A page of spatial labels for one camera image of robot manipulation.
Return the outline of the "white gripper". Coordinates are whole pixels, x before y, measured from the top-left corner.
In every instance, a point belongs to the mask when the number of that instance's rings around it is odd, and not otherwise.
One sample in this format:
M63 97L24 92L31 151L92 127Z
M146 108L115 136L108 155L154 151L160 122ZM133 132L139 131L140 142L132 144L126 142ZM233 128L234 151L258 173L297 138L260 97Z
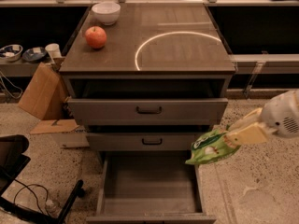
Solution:
M299 90L273 97L228 128L228 140L238 146L265 143L275 133L279 137L299 136Z

